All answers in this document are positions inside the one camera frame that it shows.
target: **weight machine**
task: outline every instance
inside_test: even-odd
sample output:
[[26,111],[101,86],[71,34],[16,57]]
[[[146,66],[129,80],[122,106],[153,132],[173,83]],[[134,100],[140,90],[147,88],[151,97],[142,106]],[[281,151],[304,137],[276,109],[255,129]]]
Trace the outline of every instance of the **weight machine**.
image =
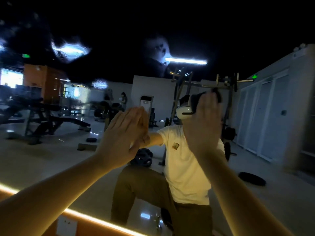
[[[166,118],[165,121],[165,127],[170,126],[172,122],[174,121],[176,109],[177,109],[177,104],[179,101],[179,97],[181,95],[181,91],[183,90],[184,85],[187,85],[187,91],[186,95],[190,93],[190,88],[191,86],[196,86],[196,87],[202,87],[202,88],[212,88],[212,89],[226,89],[229,91],[229,97],[228,97],[228,104],[227,108],[223,117],[223,125],[222,125],[222,135],[221,139],[224,143],[224,148],[226,152],[226,159],[229,160],[230,155],[235,155],[235,153],[231,153],[231,145],[228,142],[229,140],[233,140],[234,137],[236,136],[235,129],[228,127],[226,122],[231,118],[232,115],[232,98],[233,98],[233,92],[237,92],[238,90],[238,84],[239,83],[244,83],[244,82],[253,82],[254,79],[246,79],[246,80],[239,80],[239,73],[234,74],[233,77],[224,77],[220,78],[220,76],[217,74],[216,76],[216,84],[215,85],[204,85],[204,84],[198,84],[198,83],[192,83],[192,75],[193,72],[186,73],[185,72],[185,67],[182,69],[177,69],[175,71],[170,71],[170,75],[173,76],[172,82],[176,83],[175,90],[174,90],[174,100],[173,100],[173,107],[172,107],[172,112],[170,118]],[[223,80],[224,84],[219,85],[219,80]],[[163,160],[159,162],[160,166],[165,166],[165,158],[166,158],[166,149],[164,151],[163,155]]]

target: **person wearing vr headset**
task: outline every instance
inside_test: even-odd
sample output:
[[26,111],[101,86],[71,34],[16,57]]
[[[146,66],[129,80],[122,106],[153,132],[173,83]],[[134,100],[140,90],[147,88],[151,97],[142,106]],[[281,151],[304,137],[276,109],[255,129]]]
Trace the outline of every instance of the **person wearing vr headset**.
[[[186,95],[179,101],[176,114],[182,125],[167,126],[144,137],[140,148],[166,146],[164,174],[145,167],[125,167],[113,195],[113,223],[126,225],[137,197],[167,209],[175,235],[209,235],[212,232],[208,197],[211,183],[188,147],[185,129],[186,121],[196,112],[202,94]],[[220,138],[216,148],[218,155],[226,161]]]

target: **dark ceiling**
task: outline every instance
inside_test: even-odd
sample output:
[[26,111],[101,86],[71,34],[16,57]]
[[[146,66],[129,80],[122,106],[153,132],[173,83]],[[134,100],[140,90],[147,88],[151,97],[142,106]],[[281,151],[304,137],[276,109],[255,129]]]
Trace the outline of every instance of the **dark ceiling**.
[[[313,31],[293,28],[295,22],[268,16],[213,15],[197,11],[181,15],[138,6],[126,11],[97,3],[20,1],[1,3],[0,38],[7,41],[1,53],[5,65],[24,62],[63,69],[75,82],[96,78],[131,83],[133,75],[146,75],[140,58],[143,39],[158,32],[166,37],[173,57],[207,59],[193,67],[194,79],[215,79],[240,73],[245,79],[292,52],[301,43],[314,43]],[[80,41],[92,48],[89,55],[64,64],[54,56],[50,42]],[[30,59],[23,59],[22,53]]]

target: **brown pants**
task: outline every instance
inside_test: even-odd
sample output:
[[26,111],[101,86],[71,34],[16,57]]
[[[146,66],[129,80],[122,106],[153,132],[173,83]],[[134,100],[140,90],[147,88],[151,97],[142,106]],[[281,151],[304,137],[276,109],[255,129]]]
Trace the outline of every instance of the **brown pants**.
[[137,166],[125,167],[118,177],[112,203],[113,223],[126,225],[136,197],[167,209],[171,215],[175,236],[212,235],[210,206],[174,202],[162,174]]

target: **led strip light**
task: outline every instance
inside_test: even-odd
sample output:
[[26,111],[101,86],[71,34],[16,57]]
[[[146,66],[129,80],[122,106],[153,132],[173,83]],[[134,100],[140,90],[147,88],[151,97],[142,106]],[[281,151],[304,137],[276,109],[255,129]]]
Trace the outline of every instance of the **led strip light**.
[[[2,184],[0,184],[0,191],[2,191],[4,193],[8,193],[8,194],[16,194],[16,193],[19,192],[18,190],[12,189],[12,188],[10,188],[8,186],[5,186],[5,185],[2,185]],[[129,234],[129,235],[132,235],[132,236],[147,236],[145,234],[140,234],[138,232],[135,232],[135,231],[132,231],[132,230],[129,230],[129,229],[117,226],[115,224],[111,224],[109,222],[106,222],[106,221],[103,221],[103,220],[91,217],[89,215],[82,214],[82,213],[77,212],[75,210],[70,210],[69,208],[65,209],[64,212],[67,213],[67,214],[73,215],[75,217],[78,217],[78,218],[81,218],[81,219],[85,219],[85,220],[89,220],[89,221],[92,221],[94,223],[100,224],[102,226],[106,226],[106,227],[109,227],[109,228],[121,231],[123,233]]]

